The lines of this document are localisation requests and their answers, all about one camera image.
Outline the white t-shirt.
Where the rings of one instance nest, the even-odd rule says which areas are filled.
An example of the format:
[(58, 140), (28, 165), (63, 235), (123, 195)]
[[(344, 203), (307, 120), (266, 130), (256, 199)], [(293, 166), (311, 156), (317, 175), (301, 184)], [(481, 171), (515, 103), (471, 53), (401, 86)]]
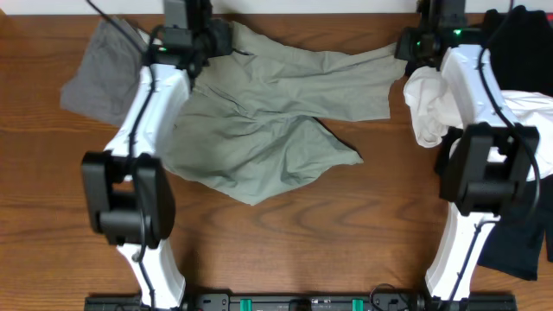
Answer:
[[(552, 175), (552, 98), (539, 92), (503, 91), (502, 95), (521, 124), (537, 127), (540, 177)], [(462, 127), (453, 94), (432, 67), (420, 67), (409, 77), (404, 99), (410, 108), (416, 141), (424, 148), (439, 145), (450, 127)]]

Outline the khaki green shorts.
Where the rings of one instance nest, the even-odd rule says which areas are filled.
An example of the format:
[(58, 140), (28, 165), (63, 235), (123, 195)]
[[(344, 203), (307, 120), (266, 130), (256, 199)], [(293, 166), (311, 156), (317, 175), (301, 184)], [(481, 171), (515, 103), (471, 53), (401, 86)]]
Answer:
[(404, 74), (393, 45), (361, 54), (285, 46), (232, 24), (234, 52), (213, 58), (182, 107), (162, 161), (248, 205), (362, 163), (323, 119), (387, 119)]

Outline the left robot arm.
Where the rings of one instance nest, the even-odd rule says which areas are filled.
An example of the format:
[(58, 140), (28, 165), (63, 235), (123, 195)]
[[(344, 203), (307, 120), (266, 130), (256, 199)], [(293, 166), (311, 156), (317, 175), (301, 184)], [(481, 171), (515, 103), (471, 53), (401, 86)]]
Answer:
[(185, 310), (186, 280), (169, 236), (175, 198), (159, 156), (175, 118), (209, 59), (233, 51), (232, 30), (213, 18), (209, 0), (166, 1), (165, 21), (137, 49), (137, 94), (118, 133), (81, 163), (92, 229), (127, 260), (141, 288), (135, 296), (88, 297), (86, 310)]

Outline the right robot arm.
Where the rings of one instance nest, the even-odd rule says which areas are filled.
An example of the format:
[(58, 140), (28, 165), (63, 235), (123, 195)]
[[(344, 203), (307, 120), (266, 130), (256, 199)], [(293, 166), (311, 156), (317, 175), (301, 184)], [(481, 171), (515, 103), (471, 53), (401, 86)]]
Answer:
[(522, 199), (527, 175), (537, 174), (539, 133), (522, 125), (505, 105), (490, 61), (489, 43), (470, 28), (466, 4), (428, 0), (417, 5), (421, 20), (403, 30), (396, 58), (436, 68), (451, 90), (463, 130), (443, 147), (440, 176), (448, 219), (425, 290), (410, 297), (409, 310), (514, 310), (512, 294), (474, 294), (470, 282), (483, 246), (497, 224)]

